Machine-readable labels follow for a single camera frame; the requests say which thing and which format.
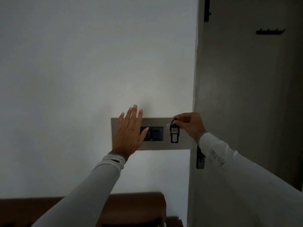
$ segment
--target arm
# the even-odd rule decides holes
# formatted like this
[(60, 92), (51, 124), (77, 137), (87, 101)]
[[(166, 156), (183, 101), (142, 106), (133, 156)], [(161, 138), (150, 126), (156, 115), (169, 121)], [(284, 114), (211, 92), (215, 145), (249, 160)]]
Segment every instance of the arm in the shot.
[(205, 131), (199, 113), (175, 116), (263, 226), (303, 226), (303, 194)]
[(69, 195), (33, 224), (40, 226), (96, 226), (103, 206), (120, 177), (128, 158), (141, 146), (148, 128), (140, 127), (143, 110), (129, 108), (125, 119), (119, 117), (112, 151), (96, 165), (91, 174)]

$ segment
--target long sleeve shirt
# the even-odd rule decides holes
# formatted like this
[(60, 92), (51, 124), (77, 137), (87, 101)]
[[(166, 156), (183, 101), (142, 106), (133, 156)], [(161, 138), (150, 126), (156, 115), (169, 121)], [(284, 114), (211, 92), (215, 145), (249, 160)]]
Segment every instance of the long sleeve shirt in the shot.
[[(230, 149), (227, 143), (210, 133), (202, 135), (199, 147), (262, 226), (303, 226), (303, 193)], [(95, 226), (124, 164), (121, 156), (105, 156), (78, 187), (47, 211), (33, 227)]]

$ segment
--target person's left hand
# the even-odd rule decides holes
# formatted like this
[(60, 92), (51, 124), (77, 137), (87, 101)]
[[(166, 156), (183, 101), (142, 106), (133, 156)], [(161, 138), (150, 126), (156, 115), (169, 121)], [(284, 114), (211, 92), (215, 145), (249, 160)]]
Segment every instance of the person's left hand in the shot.
[(144, 129), (140, 135), (142, 116), (143, 110), (140, 109), (136, 118), (137, 105), (134, 105), (134, 108), (129, 108), (124, 121), (124, 112), (119, 117), (111, 152), (121, 154), (125, 161), (142, 145), (149, 130), (149, 128)]

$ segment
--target finger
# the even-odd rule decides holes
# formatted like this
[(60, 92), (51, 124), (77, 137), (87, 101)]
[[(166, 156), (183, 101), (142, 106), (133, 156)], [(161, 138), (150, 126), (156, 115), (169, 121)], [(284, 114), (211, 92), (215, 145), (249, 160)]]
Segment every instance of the finger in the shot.
[(132, 111), (132, 107), (130, 107), (129, 110), (127, 111), (122, 128), (127, 128), (128, 123), (129, 123), (129, 118), (131, 117), (131, 111)]
[(122, 127), (123, 117), (124, 117), (124, 112), (122, 112), (122, 114), (119, 116), (118, 123), (117, 123), (117, 130), (121, 129), (121, 127)]
[(191, 116), (192, 116), (192, 112), (182, 113), (182, 114), (174, 116), (173, 118), (176, 120), (183, 121), (183, 122), (190, 122)]
[(134, 129), (134, 123), (136, 122), (136, 118), (137, 118), (137, 105), (134, 105), (134, 109), (131, 113), (131, 119), (128, 125), (130, 129)]
[(136, 120), (136, 127), (135, 127), (135, 131), (136, 131), (136, 132), (140, 132), (142, 117), (143, 117), (143, 110), (140, 109), (140, 110), (139, 110), (139, 113), (138, 113), (138, 118), (137, 118), (137, 120)]
[(139, 141), (138, 141), (138, 148), (142, 145), (144, 138), (146, 137), (147, 132), (149, 131), (149, 127), (145, 128), (140, 137), (139, 137)]
[(181, 129), (185, 129), (185, 127), (186, 127), (186, 123), (185, 123), (185, 122), (182, 122), (182, 121), (179, 121), (179, 120), (176, 120), (176, 121), (175, 121), (175, 124), (176, 124), (177, 126), (179, 126)]

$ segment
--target person's right arm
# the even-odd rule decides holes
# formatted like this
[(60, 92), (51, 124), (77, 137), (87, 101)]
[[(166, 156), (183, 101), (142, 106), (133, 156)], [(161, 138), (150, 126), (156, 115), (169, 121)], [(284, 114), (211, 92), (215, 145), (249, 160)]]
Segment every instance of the person's right arm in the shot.
[(207, 133), (199, 113), (174, 117), (263, 226), (303, 226), (303, 194)]

